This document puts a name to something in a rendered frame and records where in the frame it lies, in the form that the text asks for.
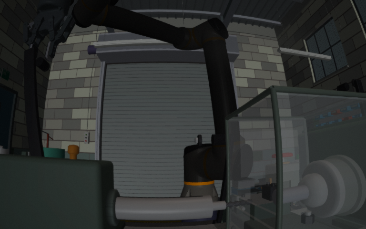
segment wall switch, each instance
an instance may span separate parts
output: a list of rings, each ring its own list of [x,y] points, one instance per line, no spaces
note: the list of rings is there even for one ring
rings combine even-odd
[[[89,144],[89,132],[84,133],[84,144]]]

